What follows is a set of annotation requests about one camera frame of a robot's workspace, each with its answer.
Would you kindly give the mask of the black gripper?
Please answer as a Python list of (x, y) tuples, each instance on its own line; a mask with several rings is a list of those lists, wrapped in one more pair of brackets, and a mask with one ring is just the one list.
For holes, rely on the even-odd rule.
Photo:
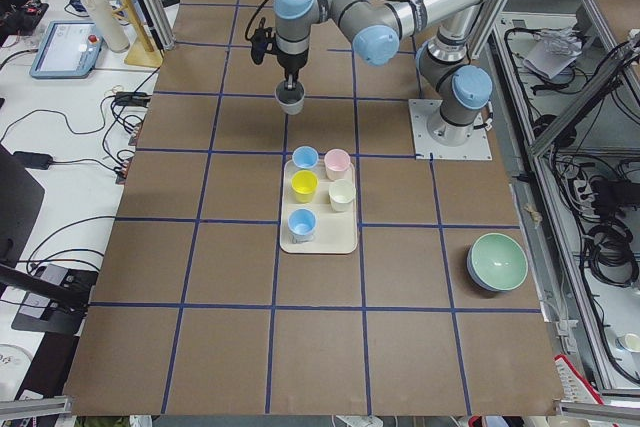
[(284, 69), (285, 90), (294, 91), (297, 88), (299, 71), (307, 64), (309, 54), (309, 37), (297, 41), (290, 41), (281, 36), (276, 37), (277, 60)]

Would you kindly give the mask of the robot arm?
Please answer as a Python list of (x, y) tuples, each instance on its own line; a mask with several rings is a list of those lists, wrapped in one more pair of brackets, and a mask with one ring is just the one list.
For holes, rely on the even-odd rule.
[(388, 0), (374, 6), (369, 0), (274, 0), (275, 29), (269, 40), (284, 70), (275, 98), (288, 114), (302, 110), (305, 90), (298, 76), (307, 62), (315, 24), (332, 20), (353, 51), (372, 66), (391, 60), (403, 39), (436, 25), (436, 35), (416, 58), (418, 71), (441, 97), (427, 126), (437, 142), (462, 145), (493, 89), (483, 69), (465, 62), (469, 36), (489, 1)]

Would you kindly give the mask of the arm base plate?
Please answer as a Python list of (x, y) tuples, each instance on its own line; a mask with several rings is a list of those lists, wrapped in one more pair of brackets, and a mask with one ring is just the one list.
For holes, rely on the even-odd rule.
[(467, 126), (449, 124), (441, 115), (441, 100), (408, 101), (415, 157), (418, 160), (491, 161), (488, 131), (482, 111)]

